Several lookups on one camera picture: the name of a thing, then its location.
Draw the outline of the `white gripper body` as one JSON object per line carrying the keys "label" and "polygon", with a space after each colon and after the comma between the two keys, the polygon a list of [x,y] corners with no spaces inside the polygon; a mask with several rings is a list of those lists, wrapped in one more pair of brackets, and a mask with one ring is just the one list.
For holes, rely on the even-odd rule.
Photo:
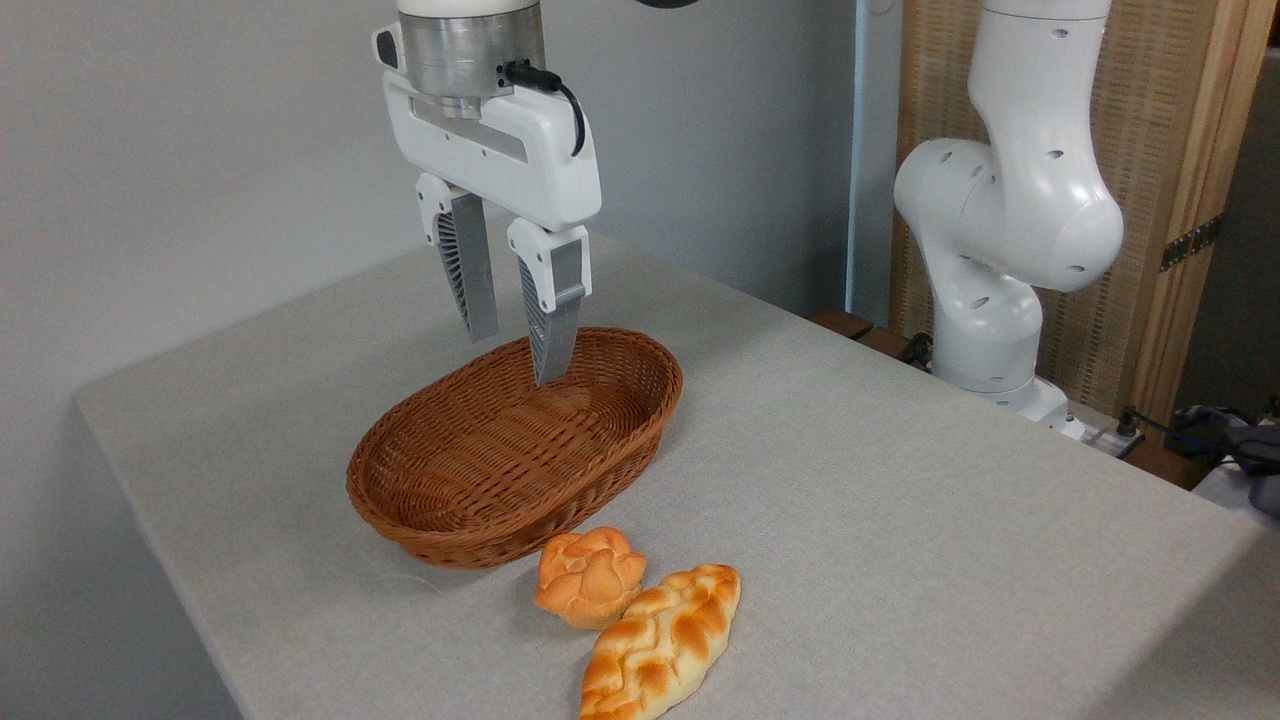
{"label": "white gripper body", "polygon": [[372,50],[407,161],[548,231],[600,210],[589,124],[562,94],[507,74],[544,63],[539,24],[392,24]]}

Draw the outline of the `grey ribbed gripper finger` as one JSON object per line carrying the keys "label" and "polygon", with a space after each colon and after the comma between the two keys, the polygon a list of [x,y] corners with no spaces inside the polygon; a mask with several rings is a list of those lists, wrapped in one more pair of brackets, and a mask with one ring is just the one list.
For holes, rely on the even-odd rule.
{"label": "grey ribbed gripper finger", "polygon": [[426,241],[436,249],[472,342],[499,331],[483,199],[424,172],[416,183]]}
{"label": "grey ribbed gripper finger", "polygon": [[535,383],[545,386],[568,370],[580,306],[593,293],[589,233],[582,225],[549,232],[517,218],[507,238],[518,259]]}

